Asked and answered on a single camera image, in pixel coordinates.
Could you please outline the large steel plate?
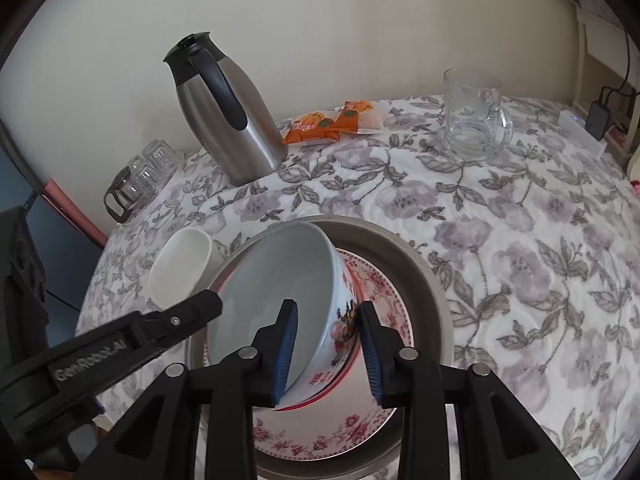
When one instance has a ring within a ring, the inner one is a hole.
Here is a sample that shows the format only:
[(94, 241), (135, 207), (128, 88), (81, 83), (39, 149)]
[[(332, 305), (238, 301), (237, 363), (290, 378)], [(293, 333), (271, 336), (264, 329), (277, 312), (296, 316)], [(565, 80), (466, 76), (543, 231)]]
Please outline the large steel plate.
[[(454, 360), (454, 328), (445, 293), (423, 258), (398, 235), (371, 222), (340, 216), (307, 217), (341, 249), (380, 269), (408, 307), (416, 348), (439, 363)], [(399, 456), (402, 416), (393, 414), (380, 430), (354, 450), (313, 462), (281, 460), (255, 453), (257, 473), (266, 479), (359, 479)]]

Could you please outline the floral pink plate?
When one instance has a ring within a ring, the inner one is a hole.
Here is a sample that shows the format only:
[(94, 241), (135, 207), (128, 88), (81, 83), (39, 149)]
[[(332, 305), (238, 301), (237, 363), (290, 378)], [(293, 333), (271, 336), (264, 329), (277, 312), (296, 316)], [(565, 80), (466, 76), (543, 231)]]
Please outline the floral pink plate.
[[(345, 249), (340, 254), (363, 297), (373, 302), (381, 323), (397, 330), (411, 346), (414, 338), (408, 309), (392, 282), (369, 260)], [(380, 408), (374, 400), (361, 349), (356, 347), (341, 375), (316, 400), (290, 410), (256, 408), (255, 448), (282, 460), (325, 460), (369, 440), (393, 414), (391, 408)]]

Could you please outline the round floral bowl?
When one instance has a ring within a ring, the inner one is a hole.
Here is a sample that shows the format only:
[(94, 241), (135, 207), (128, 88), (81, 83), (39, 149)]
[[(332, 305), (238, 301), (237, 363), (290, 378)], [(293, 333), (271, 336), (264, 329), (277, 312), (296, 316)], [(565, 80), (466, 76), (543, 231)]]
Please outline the round floral bowl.
[(280, 410), (297, 408), (329, 387), (356, 346), (359, 288), (325, 232), (307, 221), (272, 226), (231, 256), (210, 289), (222, 312), (207, 325), (205, 355), (219, 363), (276, 322), (281, 304), (298, 324)]

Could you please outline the white square bowl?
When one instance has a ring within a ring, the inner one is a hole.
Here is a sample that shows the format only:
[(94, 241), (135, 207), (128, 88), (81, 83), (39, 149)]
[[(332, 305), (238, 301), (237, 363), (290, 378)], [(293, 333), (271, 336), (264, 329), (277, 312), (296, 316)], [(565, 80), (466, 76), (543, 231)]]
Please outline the white square bowl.
[(167, 241), (149, 275), (154, 304), (168, 309), (209, 288), (224, 258), (209, 234), (199, 228), (183, 228)]

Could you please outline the floral fleece tablecloth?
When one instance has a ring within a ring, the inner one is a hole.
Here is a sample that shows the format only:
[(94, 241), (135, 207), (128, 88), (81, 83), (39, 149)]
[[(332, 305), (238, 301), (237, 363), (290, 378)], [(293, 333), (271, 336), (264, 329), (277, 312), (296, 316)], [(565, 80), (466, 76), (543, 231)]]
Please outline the floral fleece tablecloth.
[(274, 222), (359, 218), (430, 265), (456, 365), (488, 365), (582, 478), (614, 478), (639, 441), (638, 196), (614, 159), (565, 135), (560, 104), (503, 105), (513, 139), (486, 160), (447, 150), (440, 96), (379, 102), (373, 136), (293, 146), (277, 172), (239, 187), (209, 154), (190, 155), (155, 204), (112, 232), (78, 330), (152, 311), (151, 266), (185, 226), (226, 256)]

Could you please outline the small glass cup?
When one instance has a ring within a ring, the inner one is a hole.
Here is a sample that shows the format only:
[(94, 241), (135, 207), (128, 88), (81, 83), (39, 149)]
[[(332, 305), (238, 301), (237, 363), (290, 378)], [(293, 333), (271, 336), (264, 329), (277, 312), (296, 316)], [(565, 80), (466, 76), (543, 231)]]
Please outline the small glass cup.
[(138, 181), (142, 191), (149, 196), (155, 195), (160, 186), (160, 175), (153, 165), (145, 160), (142, 160), (142, 162), (137, 160), (136, 162), (132, 162), (129, 167), (132, 176)]
[(164, 178), (170, 178), (182, 167), (183, 154), (175, 151), (164, 140), (151, 141), (143, 150), (143, 154)]

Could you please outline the steel thermos jug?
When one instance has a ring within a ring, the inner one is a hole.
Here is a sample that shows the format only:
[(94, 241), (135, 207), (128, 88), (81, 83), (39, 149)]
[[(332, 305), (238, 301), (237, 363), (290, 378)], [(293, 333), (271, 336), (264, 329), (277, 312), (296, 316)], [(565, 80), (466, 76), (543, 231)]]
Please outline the steel thermos jug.
[(277, 171), (288, 154), (258, 89), (208, 32), (185, 36), (164, 57), (184, 118), (236, 185)]

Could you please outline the clear glass mug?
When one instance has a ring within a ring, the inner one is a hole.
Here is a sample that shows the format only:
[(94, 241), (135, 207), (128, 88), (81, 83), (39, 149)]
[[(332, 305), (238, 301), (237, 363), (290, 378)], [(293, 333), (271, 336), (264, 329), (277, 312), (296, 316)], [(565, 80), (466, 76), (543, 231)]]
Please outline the clear glass mug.
[(486, 70), (451, 67), (444, 73), (444, 140), (466, 159), (488, 159), (511, 142), (513, 122), (502, 105), (502, 83)]

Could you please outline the white power strip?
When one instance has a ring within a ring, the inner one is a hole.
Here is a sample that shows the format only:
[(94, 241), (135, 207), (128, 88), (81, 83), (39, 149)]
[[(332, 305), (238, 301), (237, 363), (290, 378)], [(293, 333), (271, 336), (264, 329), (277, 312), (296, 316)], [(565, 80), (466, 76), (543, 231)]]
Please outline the white power strip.
[(592, 157), (600, 159), (608, 144), (604, 139), (597, 140), (586, 130), (586, 122), (572, 110), (562, 110), (558, 118), (559, 126), (575, 142), (580, 144)]

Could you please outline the black power adapter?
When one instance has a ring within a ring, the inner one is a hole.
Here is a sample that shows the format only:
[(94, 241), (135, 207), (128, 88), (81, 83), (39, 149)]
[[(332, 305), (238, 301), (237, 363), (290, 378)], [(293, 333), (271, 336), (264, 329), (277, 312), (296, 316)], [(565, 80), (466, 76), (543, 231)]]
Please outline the black power adapter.
[(612, 125), (611, 110), (600, 101), (590, 104), (585, 129), (597, 141), (601, 141)]

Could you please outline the orange snack packet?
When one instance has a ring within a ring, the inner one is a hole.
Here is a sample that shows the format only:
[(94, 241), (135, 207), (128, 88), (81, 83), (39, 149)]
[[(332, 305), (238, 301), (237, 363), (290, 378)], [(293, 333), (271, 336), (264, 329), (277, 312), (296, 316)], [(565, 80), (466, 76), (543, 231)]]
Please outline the orange snack packet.
[(334, 127), (334, 118), (322, 112), (311, 112), (295, 118), (284, 136), (286, 145), (332, 144), (341, 139), (340, 132)]
[(369, 134), (382, 131), (388, 116), (385, 105), (370, 101), (346, 101), (333, 127), (340, 133)]

